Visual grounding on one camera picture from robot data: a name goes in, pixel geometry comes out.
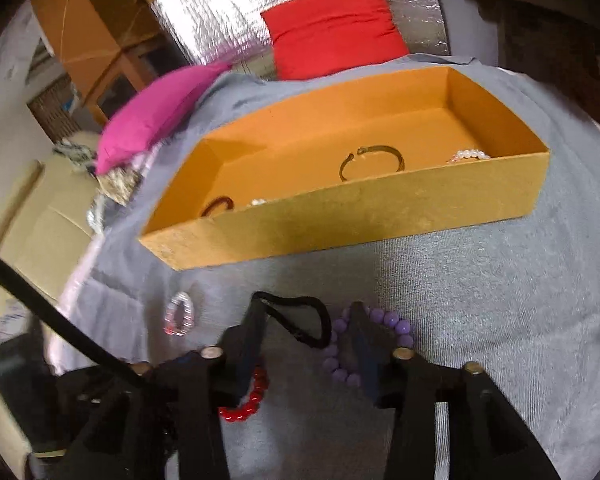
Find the grey blanket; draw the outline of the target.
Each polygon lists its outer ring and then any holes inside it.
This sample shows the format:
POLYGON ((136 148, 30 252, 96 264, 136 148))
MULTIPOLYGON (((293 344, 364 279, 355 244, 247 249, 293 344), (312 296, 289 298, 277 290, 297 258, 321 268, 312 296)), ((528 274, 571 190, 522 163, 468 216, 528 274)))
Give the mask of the grey blanket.
MULTIPOLYGON (((315 296, 332 314, 354 300, 395 310, 428 360, 482 363, 562 478, 600 470, 600 127, 556 89, 464 58, 456 68, 510 106, 550 148, 526 218, 175 272, 148 252, 155 359, 206 344, 242 319, 251 295, 315 296)), ((160 148, 143 184, 149 214, 212 129, 312 89, 227 73, 160 148)))

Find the pink bed sheet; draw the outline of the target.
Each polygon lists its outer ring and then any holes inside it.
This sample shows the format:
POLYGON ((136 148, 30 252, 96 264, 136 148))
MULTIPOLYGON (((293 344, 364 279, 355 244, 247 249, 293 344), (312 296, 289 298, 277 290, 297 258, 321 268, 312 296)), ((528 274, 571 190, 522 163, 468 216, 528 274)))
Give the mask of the pink bed sheet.
POLYGON ((121 205, 95 176, 95 141, 80 132, 54 146, 46 166, 58 180, 41 217, 50 268, 38 279, 58 311, 128 362, 153 361, 155 313, 150 257, 138 237, 152 198, 142 181, 121 205))

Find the metal bangle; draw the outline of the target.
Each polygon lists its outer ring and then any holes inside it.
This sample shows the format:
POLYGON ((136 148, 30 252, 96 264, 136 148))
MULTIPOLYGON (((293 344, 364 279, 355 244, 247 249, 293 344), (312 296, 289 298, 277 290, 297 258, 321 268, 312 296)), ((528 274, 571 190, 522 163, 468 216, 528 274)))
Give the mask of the metal bangle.
POLYGON ((391 145, 374 144, 359 146, 340 162, 338 177, 341 182, 349 181, 348 171, 354 165, 358 170, 382 170, 383 172, 402 172, 405 160, 402 153, 391 145))

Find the orange cardboard box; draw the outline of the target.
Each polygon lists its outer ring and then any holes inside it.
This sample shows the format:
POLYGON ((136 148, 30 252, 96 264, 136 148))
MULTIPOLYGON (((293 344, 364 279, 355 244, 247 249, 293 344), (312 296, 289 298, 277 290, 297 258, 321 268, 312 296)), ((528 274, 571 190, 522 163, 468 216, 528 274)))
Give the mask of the orange cardboard box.
POLYGON ((140 242, 175 270, 351 246, 526 216, 548 147, 455 68, 366 76, 292 96, 206 134, 140 242), (402 172, 338 177, 359 146, 402 172))

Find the patterned beige cloth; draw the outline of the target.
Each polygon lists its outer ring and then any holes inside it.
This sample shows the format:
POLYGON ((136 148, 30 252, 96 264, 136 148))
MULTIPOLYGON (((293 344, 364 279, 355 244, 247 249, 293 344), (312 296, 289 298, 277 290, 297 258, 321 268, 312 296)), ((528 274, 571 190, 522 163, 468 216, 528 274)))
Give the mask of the patterned beige cloth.
POLYGON ((131 200, 142 175, 130 167, 117 167, 97 177, 100 192, 121 206, 131 200))

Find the magenta pillow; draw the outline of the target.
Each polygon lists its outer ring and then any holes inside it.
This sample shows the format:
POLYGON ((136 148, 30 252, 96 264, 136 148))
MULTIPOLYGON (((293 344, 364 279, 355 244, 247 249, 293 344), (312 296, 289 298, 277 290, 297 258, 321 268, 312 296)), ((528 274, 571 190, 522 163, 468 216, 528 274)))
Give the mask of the magenta pillow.
POLYGON ((156 79, 107 122, 97 145, 95 174, 126 164, 165 139, 230 64, 189 65, 156 79))

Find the red square cushion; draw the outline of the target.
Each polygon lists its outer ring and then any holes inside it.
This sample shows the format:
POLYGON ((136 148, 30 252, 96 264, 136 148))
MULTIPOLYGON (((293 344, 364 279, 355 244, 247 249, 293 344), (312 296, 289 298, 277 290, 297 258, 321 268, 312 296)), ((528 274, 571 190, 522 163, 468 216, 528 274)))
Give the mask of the red square cushion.
POLYGON ((280 80, 323 77, 408 53, 387 0, 289 0, 261 18, 280 80))

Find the wooden cabinet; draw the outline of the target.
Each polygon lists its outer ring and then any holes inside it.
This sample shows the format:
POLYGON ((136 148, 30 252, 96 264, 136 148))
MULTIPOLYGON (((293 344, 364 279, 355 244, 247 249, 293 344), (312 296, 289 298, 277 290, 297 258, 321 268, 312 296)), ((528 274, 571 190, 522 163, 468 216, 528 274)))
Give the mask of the wooden cabinet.
POLYGON ((121 84, 144 90, 184 64, 150 0, 30 0, 54 57, 99 125, 116 112, 106 99, 121 84))

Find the wooden shelf table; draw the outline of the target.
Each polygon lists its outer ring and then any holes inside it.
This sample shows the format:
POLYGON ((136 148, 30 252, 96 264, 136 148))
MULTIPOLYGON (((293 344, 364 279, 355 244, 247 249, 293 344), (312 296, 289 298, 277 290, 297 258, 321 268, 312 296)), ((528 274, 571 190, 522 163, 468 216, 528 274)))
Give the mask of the wooden shelf table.
POLYGON ((504 68, 552 84, 600 123, 600 0, 470 0, 504 68))

